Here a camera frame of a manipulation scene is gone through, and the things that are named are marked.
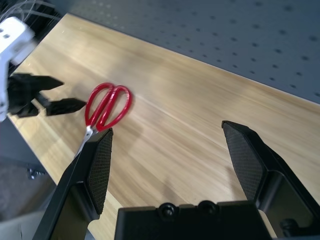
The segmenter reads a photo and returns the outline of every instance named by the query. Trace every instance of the red scissors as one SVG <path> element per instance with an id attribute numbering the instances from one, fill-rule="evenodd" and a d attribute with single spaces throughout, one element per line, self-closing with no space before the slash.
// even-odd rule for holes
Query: red scissors
<path id="1" fill-rule="evenodd" d="M 108 89 L 107 93 L 99 103 L 98 107 L 94 110 L 92 116 L 89 116 L 90 109 L 92 106 L 93 101 L 95 100 L 98 93 L 101 91 Z M 124 92 L 126 95 L 126 103 L 122 111 L 119 113 L 115 119 L 113 119 L 110 123 L 106 124 L 110 113 L 115 106 L 116 100 L 121 92 Z M 110 82 L 105 82 L 98 85 L 91 93 L 88 102 L 85 106 L 84 111 L 84 119 L 86 125 L 86 133 L 84 135 L 82 144 L 76 153 L 78 155 L 82 148 L 84 147 L 86 141 L 90 139 L 91 136 L 101 132 L 103 130 L 109 129 L 117 124 L 129 111 L 129 108 L 132 104 L 133 95 L 130 90 L 122 85 L 115 86 Z"/>

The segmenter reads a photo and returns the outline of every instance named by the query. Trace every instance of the gray pegboard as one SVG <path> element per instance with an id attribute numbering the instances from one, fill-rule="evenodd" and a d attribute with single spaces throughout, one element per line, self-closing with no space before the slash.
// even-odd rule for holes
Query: gray pegboard
<path id="1" fill-rule="evenodd" d="M 319 0 L 52 3 L 62 13 L 320 103 Z"/>

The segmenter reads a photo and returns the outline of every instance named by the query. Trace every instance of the wooden table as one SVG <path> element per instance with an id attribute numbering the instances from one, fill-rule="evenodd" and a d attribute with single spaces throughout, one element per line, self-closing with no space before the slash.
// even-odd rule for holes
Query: wooden table
<path id="1" fill-rule="evenodd" d="M 17 72 L 65 82 L 44 92 L 55 100 L 86 101 L 102 82 L 135 95 L 131 112 L 113 128 L 104 212 L 89 225 L 97 240 L 113 239 L 120 207 L 244 200 L 222 120 L 258 132 L 320 202 L 317 104 L 71 15 Z M 84 109 L 11 119 L 58 183 L 83 139 Z"/>

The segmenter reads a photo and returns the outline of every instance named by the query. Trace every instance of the floor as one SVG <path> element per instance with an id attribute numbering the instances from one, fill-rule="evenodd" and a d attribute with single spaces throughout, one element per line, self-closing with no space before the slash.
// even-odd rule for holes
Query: floor
<path id="1" fill-rule="evenodd" d="M 44 172 L 9 119 L 0 124 L 0 221 L 45 208 L 55 184 L 48 174 L 29 179 L 28 168 Z"/>

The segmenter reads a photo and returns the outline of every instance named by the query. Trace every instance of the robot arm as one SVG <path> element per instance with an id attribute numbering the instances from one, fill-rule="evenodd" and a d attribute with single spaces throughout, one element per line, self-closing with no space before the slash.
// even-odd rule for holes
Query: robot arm
<path id="1" fill-rule="evenodd" d="M 6 119 L 9 108 L 8 68 L 9 62 L 21 64 L 36 48 L 35 33 L 16 17 L 0 23 L 0 122 Z"/>
<path id="2" fill-rule="evenodd" d="M 0 123 L 7 114 L 20 118 L 36 116 L 39 111 L 31 103 L 36 99 L 45 109 L 47 116 L 69 114 L 80 110 L 85 101 L 65 98 L 49 101 L 40 91 L 57 88 L 64 83 L 50 76 L 14 74 L 8 76 L 9 63 L 21 64 L 36 48 L 35 33 L 16 17 L 0 23 Z"/>

